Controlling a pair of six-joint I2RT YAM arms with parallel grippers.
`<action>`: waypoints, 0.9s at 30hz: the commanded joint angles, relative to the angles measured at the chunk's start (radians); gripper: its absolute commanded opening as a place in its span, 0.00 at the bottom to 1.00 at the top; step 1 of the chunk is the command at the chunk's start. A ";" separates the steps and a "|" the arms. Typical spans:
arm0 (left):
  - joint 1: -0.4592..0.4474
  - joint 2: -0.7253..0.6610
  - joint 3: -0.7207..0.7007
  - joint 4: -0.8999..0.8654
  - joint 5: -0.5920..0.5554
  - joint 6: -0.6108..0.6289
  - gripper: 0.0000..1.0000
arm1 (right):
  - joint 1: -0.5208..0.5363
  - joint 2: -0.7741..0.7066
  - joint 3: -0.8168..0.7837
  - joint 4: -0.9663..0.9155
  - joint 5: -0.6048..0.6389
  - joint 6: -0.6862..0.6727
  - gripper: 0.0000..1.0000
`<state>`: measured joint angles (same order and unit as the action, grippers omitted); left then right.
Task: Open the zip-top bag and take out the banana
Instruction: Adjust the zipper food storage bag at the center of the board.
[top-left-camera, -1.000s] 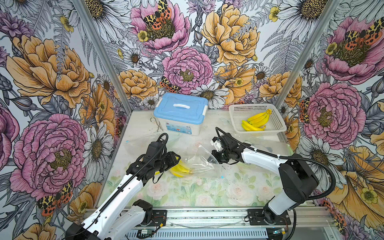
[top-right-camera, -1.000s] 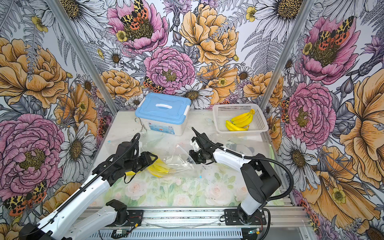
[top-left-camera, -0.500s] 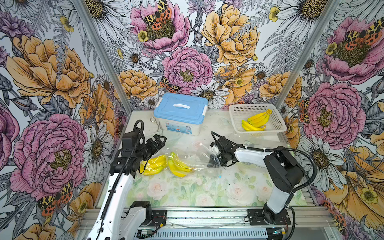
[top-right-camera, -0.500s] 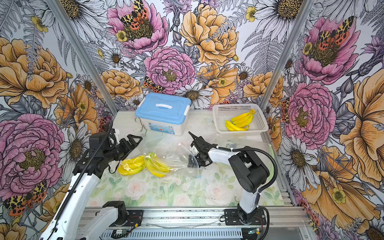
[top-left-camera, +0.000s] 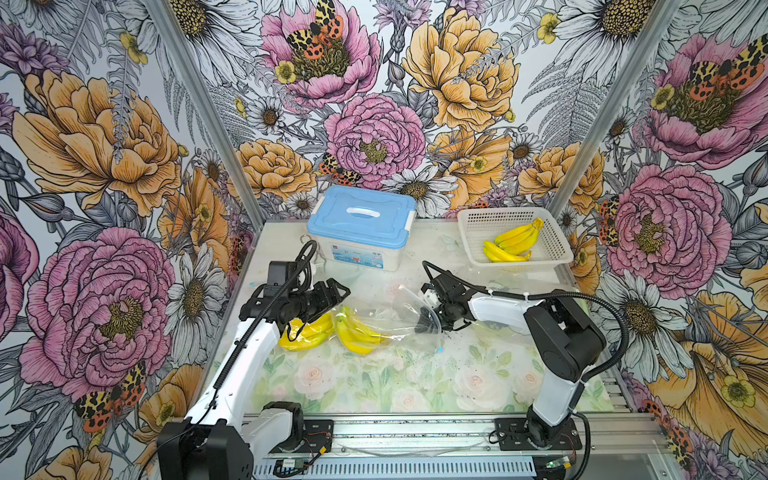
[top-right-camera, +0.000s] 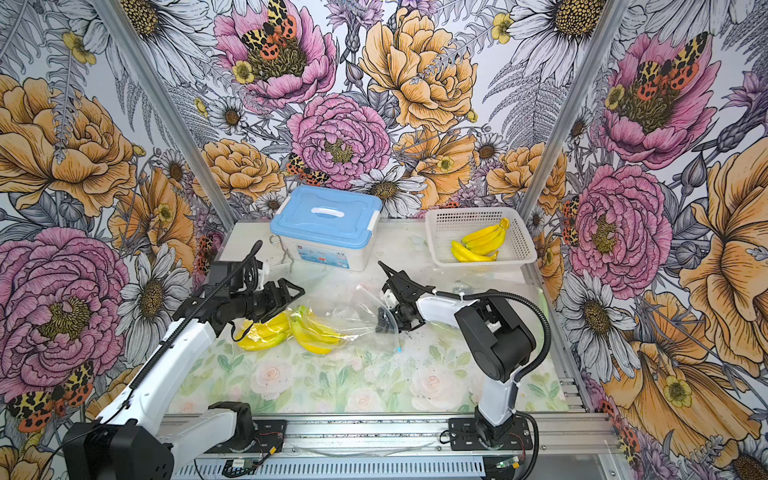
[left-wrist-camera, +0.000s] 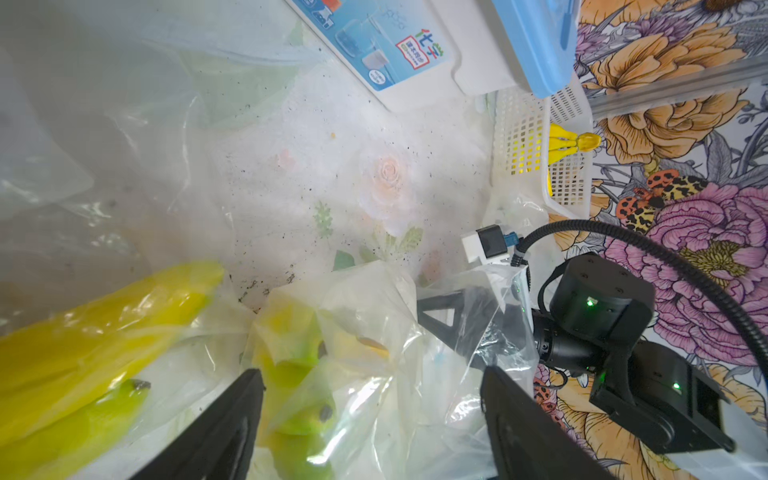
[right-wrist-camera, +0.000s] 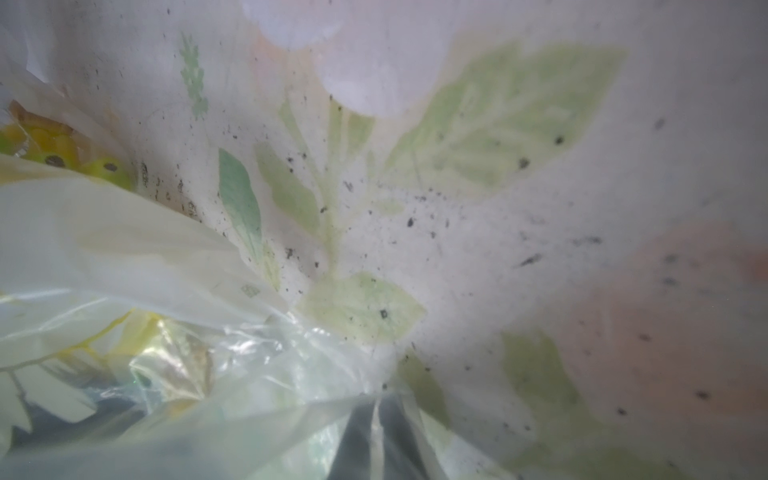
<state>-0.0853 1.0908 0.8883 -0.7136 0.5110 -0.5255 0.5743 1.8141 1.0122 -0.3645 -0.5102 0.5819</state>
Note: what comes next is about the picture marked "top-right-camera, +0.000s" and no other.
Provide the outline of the panda print zip-top bag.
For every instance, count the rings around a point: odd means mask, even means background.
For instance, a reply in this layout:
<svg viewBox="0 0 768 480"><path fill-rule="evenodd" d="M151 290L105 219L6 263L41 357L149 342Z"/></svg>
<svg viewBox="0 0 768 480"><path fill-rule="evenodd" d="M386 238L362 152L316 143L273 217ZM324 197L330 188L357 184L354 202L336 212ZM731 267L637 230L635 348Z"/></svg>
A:
<svg viewBox="0 0 768 480"><path fill-rule="evenodd" d="M466 293L434 287L417 301L426 322L459 329L472 353L546 355L551 326L537 303L518 292L488 289Z"/></svg>

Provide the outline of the clear zip-top bag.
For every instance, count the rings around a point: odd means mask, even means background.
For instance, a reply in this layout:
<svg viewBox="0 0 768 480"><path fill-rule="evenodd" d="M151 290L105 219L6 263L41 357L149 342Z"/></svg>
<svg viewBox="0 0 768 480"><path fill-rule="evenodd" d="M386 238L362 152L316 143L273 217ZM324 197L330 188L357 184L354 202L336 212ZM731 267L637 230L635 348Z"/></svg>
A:
<svg viewBox="0 0 768 480"><path fill-rule="evenodd" d="M327 355L347 347L367 348L392 354L401 351L400 332L382 334L375 331L378 308L386 306L361 285L354 287L346 299L300 298L292 302L283 312L289 316L299 306L309 307L321 323L334 328L347 339L343 346ZM286 341L289 340L298 344L293 334Z"/></svg>

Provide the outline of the single yellow banana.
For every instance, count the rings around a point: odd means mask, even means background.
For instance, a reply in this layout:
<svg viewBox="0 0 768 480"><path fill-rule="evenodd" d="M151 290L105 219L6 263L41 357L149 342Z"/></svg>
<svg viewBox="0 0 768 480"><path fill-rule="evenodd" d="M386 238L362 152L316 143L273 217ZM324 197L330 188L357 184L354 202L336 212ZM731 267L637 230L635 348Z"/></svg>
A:
<svg viewBox="0 0 768 480"><path fill-rule="evenodd" d="M454 258L461 263L486 263L495 262L498 257L498 252L494 251L492 255L482 255L469 250L463 244L452 241L451 253Z"/></svg>

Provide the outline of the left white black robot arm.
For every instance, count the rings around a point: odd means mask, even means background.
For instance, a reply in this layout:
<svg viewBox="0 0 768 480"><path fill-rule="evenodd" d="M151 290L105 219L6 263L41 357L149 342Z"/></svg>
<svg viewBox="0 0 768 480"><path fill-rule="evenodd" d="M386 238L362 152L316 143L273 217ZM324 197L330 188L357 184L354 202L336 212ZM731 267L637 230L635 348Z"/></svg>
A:
<svg viewBox="0 0 768 480"><path fill-rule="evenodd" d="M174 470L221 446L256 439L250 407L223 401L161 433L163 418L192 367L237 319L268 321L303 296L281 278L264 281L262 262L217 262L207 281L182 302L166 336L118 396L91 422L74 424L61 451L72 479L169 479Z"/></svg>

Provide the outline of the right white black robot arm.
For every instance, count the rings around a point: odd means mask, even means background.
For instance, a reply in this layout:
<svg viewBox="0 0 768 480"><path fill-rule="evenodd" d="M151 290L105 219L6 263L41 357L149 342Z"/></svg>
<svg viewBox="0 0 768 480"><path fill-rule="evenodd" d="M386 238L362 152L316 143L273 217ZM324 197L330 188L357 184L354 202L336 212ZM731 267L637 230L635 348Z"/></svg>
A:
<svg viewBox="0 0 768 480"><path fill-rule="evenodd" d="M521 416L516 409L519 384L550 351L551 326L544 312L519 294L495 289L472 294L439 291L382 261L378 265L386 281L377 329L410 332L428 323L458 329L485 375L483 396L475 409L475 433L483 446L501 447Z"/></svg>

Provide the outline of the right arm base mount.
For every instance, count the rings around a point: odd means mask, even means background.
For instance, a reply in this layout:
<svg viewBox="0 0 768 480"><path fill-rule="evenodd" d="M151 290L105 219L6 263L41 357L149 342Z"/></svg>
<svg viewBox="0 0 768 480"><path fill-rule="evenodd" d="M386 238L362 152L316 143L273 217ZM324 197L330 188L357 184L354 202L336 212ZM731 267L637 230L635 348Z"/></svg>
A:
<svg viewBox="0 0 768 480"><path fill-rule="evenodd" d="M508 419L501 426L492 426L479 418L454 417L448 420L447 432L441 435L453 451L531 450L533 429L523 418Z"/></svg>

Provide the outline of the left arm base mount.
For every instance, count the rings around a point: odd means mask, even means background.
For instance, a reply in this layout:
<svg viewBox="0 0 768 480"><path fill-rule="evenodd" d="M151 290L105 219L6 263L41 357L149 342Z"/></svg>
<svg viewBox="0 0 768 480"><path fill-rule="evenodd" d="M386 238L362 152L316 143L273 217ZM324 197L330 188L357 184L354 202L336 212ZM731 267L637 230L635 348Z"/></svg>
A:
<svg viewBox="0 0 768 480"><path fill-rule="evenodd" d="M253 419L252 426L237 433L234 440L219 443L206 451L206 454L255 454L263 455L283 450L286 420Z"/></svg>

